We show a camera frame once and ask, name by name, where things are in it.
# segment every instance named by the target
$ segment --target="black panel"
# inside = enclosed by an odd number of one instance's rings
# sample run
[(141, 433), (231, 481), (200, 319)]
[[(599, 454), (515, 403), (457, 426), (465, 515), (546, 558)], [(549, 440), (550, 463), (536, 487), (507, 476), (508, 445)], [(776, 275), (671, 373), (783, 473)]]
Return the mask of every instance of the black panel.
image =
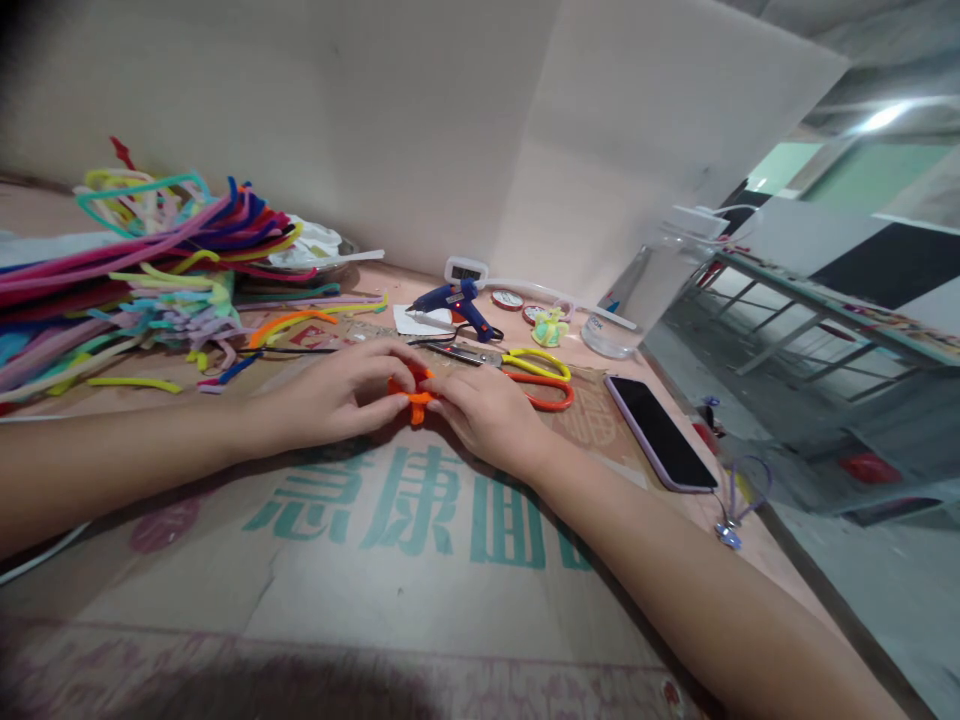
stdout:
[(895, 222), (822, 267), (811, 279), (896, 309), (958, 275), (960, 236)]
[[(758, 193), (753, 190), (744, 190), (737, 197), (725, 203), (726, 205), (753, 205), (754, 207), (762, 206), (767, 200), (772, 198), (773, 195), (767, 195), (766, 193)], [(741, 210), (731, 210), (723, 214), (723, 217), (730, 221), (730, 224), (727, 225), (727, 229), (723, 231), (724, 235), (733, 235), (741, 225), (743, 225), (747, 220), (750, 219), (750, 216), (753, 215), (753, 210), (741, 209)]]

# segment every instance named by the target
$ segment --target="hand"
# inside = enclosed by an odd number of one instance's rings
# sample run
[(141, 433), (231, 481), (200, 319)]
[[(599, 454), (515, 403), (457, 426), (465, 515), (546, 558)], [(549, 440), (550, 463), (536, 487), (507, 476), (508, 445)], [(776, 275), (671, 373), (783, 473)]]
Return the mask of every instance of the hand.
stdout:
[(339, 350), (274, 392), (252, 398), (251, 422), (267, 439), (260, 454), (326, 445), (383, 427), (410, 404), (407, 396), (360, 405), (357, 391), (377, 383), (386, 390), (392, 377), (406, 392), (416, 392), (407, 365), (426, 367), (399, 340), (371, 340)]
[(528, 481), (560, 440), (520, 385), (491, 365), (425, 380), (421, 387), (440, 396), (427, 410), (446, 418), (470, 452), (519, 480)]

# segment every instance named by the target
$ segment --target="plastic water bottle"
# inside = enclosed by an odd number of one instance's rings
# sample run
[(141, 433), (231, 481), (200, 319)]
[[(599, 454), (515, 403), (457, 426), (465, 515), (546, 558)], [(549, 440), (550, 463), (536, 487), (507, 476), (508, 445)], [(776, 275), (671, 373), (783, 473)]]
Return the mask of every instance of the plastic water bottle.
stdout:
[(580, 331), (591, 350), (622, 358), (636, 349), (691, 275), (716, 250), (716, 240), (729, 221), (712, 213), (678, 205), (671, 208), (655, 236), (643, 244), (600, 302), (600, 307), (636, 323), (637, 329), (627, 330), (592, 314)]

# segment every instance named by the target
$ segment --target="yellow scissors handle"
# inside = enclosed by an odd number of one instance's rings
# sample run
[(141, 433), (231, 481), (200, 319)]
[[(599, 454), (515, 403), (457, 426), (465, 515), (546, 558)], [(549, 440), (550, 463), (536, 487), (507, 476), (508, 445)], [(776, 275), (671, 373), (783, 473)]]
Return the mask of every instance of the yellow scissors handle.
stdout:
[[(536, 355), (539, 358), (543, 358), (547, 362), (554, 365), (560, 371), (560, 374), (558, 375), (557, 373), (550, 372), (542, 365), (535, 365), (531, 362), (527, 362), (526, 360), (521, 360), (519, 357), (517, 357), (518, 355)], [(542, 377), (553, 378), (554, 380), (570, 382), (570, 368), (568, 368), (550, 353), (544, 352), (543, 350), (538, 350), (537, 348), (517, 348), (508, 353), (504, 353), (503, 364), (515, 365), (516, 367), (533, 373), (534, 375), (541, 375)]]

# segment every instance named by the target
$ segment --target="forearm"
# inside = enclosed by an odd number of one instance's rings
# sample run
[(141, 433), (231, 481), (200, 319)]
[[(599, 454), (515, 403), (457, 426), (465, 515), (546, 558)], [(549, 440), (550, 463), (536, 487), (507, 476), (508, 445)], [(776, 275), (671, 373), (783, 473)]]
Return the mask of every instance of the forearm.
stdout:
[(0, 424), (0, 557), (269, 450), (236, 402)]
[(751, 717), (899, 718), (859, 657), (656, 498), (556, 438), (526, 480), (606, 563), (681, 661)]

